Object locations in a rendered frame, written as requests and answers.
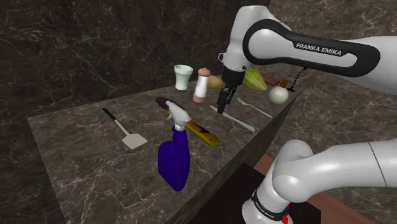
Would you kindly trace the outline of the white and tan pepper mill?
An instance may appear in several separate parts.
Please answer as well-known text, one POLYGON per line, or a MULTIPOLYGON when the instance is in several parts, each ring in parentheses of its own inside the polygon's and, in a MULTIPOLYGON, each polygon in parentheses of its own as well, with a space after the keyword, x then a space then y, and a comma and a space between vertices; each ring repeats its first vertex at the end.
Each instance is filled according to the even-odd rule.
POLYGON ((193 94, 193 100, 198 103, 203 103, 206 92, 207 92, 207 82, 211 75, 210 70, 203 67, 198 70, 198 80, 193 94))

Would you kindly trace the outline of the black oblong thing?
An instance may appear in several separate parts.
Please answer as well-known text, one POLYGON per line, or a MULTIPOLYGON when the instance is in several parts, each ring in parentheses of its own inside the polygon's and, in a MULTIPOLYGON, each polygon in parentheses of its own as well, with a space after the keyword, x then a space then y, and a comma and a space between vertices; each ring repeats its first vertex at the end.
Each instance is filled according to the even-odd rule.
POLYGON ((175 105, 177 105, 177 106, 180 107, 181 109, 184 109, 184 107, 182 107, 182 106, 179 105, 178 103, 176 103, 176 102, 174 102, 174 101, 172 101, 172 100, 170 100, 170 99, 167 99, 167 98, 165 98, 165 97, 156 97, 156 99, 155 99, 155 102, 156 102, 162 109, 165 109, 165 110, 169 111, 169 107, 168 107, 168 105, 166 104, 167 101, 174 103, 175 105))

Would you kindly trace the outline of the potato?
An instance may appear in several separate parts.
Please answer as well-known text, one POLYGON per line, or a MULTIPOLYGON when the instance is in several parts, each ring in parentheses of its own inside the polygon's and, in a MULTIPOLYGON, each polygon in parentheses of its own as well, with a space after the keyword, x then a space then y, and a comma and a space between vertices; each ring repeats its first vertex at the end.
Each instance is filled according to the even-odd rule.
POLYGON ((225 83, 222 81, 221 76, 213 76, 210 75, 207 81, 208 88, 217 88, 221 89, 225 86, 225 83))

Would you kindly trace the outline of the blue spray bottle white nozzle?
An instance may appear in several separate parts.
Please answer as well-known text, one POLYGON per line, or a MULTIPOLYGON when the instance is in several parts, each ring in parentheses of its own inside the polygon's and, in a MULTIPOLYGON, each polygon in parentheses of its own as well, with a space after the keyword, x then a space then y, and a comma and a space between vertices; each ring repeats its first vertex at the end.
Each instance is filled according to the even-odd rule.
POLYGON ((172 141, 163 142, 158 149, 158 173, 176 192, 181 191, 186 184, 190 170, 190 153, 186 124, 191 121, 189 114, 178 104, 166 100, 170 115, 173 119, 172 141))

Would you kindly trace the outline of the mint green cup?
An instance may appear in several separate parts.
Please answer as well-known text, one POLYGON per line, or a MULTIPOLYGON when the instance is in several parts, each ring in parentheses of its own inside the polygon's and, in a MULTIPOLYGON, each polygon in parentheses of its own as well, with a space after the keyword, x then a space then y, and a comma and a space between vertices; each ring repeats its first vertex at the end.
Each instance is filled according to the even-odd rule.
POLYGON ((193 68, 187 65, 178 64, 174 66, 176 75, 175 88, 180 91, 185 91, 188 88, 190 76, 193 73, 193 68))

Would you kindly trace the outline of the yellow and brown bar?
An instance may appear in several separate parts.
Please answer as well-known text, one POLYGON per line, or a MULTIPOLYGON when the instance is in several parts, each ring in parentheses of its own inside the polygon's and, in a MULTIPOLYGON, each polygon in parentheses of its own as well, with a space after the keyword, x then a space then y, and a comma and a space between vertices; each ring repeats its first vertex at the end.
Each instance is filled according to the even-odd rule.
POLYGON ((201 127, 195 123, 189 114, 185 110, 171 111, 169 110, 168 120, 174 120, 174 126, 172 127, 172 141, 163 142, 160 145, 161 149, 173 148, 175 150, 187 150, 188 149, 188 138, 186 129, 190 130, 193 134, 198 136, 201 140, 210 146, 216 146, 220 143, 220 140, 207 131, 205 128, 201 127))

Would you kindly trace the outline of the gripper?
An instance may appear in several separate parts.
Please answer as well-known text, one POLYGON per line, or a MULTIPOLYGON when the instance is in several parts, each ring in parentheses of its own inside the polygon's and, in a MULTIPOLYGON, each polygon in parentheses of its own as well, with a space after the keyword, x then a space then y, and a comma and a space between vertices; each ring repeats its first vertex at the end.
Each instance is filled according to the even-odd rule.
POLYGON ((225 105, 231 103, 232 97, 236 92, 237 87, 243 82, 244 75, 244 71, 233 71, 227 67, 224 67, 221 79, 225 85, 219 92, 217 100, 217 113, 222 114, 224 112, 225 105))

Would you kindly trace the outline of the white knife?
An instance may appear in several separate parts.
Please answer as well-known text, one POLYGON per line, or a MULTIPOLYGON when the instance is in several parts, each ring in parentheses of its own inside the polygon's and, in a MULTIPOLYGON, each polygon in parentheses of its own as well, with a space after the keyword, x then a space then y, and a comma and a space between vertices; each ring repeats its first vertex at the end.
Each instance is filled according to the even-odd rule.
MULTIPOLYGON (((210 105, 210 108, 211 108, 212 110, 214 110, 215 112, 218 112, 218 109, 217 109, 216 107, 210 105)), ((232 116, 226 114, 225 112, 222 113, 222 116, 224 116, 224 117, 226 117, 226 118, 228 118, 228 119, 230 119, 230 120, 232 120, 232 121, 237 122, 239 125, 243 126, 243 127, 246 128, 247 130, 250 130, 251 132, 254 132, 254 131, 255 131, 255 128, 253 128, 252 126, 250 126, 250 125, 248 125, 248 124, 246 124, 246 123, 244 123, 244 122, 242 122, 242 121, 240 121, 240 120, 238 120, 238 119, 236 119, 236 118, 234 118, 234 117, 232 117, 232 116)))

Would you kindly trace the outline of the black and white corkscrew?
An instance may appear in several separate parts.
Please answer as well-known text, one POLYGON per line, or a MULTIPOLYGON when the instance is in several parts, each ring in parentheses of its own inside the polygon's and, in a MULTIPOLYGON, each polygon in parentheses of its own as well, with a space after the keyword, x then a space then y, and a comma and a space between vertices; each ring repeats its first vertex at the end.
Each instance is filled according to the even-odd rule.
POLYGON ((290 92, 294 92, 294 91, 295 91, 294 86, 296 85, 296 83, 297 83, 297 81, 298 81, 300 75, 301 75, 305 70, 307 70, 307 68, 306 68, 306 67, 303 67, 303 68, 297 73, 297 75, 295 76, 295 79, 294 79, 293 83, 291 84, 290 87, 287 88, 288 91, 290 91, 290 92))

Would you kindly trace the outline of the white fork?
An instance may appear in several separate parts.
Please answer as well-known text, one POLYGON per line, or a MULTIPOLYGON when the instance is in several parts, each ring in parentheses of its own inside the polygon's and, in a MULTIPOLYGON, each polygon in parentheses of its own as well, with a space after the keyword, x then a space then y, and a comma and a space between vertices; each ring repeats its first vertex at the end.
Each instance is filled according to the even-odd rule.
POLYGON ((237 100, 238 100, 242 105, 250 106, 250 107, 254 108, 255 110, 259 111, 260 113, 264 114, 265 116, 267 116, 267 117, 269 117, 269 118, 273 118, 272 115, 270 115, 270 114, 268 114, 268 113, 266 113, 266 112, 264 112, 264 111, 262 111, 262 110, 256 108, 255 106, 253 106, 253 105, 251 105, 251 104, 248 104, 248 103, 244 102, 240 97, 238 97, 237 100))

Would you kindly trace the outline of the green yellow ribbed fruit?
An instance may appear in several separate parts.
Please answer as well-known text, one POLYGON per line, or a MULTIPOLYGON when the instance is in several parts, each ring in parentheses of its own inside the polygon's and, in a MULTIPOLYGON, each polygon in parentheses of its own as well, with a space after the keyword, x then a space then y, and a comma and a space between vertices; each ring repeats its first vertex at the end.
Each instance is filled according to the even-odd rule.
POLYGON ((250 67, 244 75, 242 84, 255 92, 266 92, 267 86, 262 75, 253 67, 250 67))

